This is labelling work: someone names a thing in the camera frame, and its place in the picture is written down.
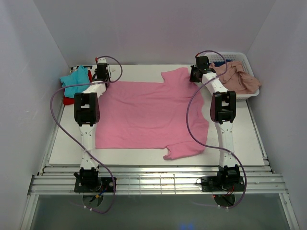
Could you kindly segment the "pink t shirt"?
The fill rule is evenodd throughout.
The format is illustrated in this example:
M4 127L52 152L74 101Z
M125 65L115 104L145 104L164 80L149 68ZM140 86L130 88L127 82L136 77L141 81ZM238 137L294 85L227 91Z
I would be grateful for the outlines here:
M119 81L99 97L97 149L167 149L165 160L204 152L209 122L188 69L161 75L162 83Z

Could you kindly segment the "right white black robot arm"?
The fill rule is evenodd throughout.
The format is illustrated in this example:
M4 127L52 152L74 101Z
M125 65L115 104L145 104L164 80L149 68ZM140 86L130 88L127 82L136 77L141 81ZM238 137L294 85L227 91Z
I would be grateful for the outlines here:
M240 185L240 169L234 154L233 122L236 117L236 93L228 91L218 79L218 74L210 68L207 56L196 56L196 64L191 66L191 82L202 82L212 95L210 118L218 135L220 152L216 176L201 178L202 191L233 191Z

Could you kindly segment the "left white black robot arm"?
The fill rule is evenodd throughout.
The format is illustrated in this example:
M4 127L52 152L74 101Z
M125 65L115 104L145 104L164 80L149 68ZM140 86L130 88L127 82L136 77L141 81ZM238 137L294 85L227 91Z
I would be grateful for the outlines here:
M80 130L83 149L80 170L74 175L77 185L91 192L99 190L102 185L102 180L98 177L98 162L93 158L92 151L96 149L95 132L100 120L98 99L107 90L109 82L108 64L99 63L91 85L74 95L74 119Z

